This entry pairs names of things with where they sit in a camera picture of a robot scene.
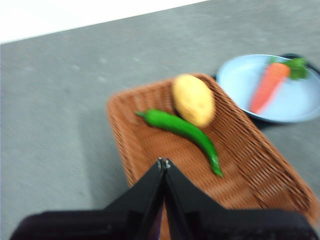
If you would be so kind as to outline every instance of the gray floor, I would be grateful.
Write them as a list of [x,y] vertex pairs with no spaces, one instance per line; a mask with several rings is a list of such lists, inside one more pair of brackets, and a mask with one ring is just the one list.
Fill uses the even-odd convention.
[[[26,215],[103,208],[128,188],[113,93],[244,54],[320,66],[319,16],[319,0],[207,1],[1,45],[1,239]],[[320,197],[320,119],[257,124]]]

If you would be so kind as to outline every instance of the brown wicker basket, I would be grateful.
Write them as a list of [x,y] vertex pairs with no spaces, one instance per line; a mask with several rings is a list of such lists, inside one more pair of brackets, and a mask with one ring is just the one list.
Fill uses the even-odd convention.
[[[315,224],[319,206],[310,187],[213,78],[200,73],[194,76],[215,95],[216,116],[203,131],[214,142],[224,177],[213,174],[196,145],[148,126],[135,114],[149,108],[173,114],[172,78],[118,93],[107,103],[107,115],[130,186],[158,157],[169,157],[197,187],[227,209],[298,211]],[[166,213],[160,239],[170,239]]]

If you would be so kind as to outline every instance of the light blue plate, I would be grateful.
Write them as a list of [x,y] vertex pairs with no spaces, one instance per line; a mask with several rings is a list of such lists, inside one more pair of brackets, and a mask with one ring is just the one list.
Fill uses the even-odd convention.
[[251,99],[270,57],[277,58],[279,62],[287,60],[264,54],[238,56],[219,69],[216,80],[233,101],[254,118],[271,123],[295,123],[320,116],[320,75],[310,68],[306,79],[286,79],[261,114],[249,111]]

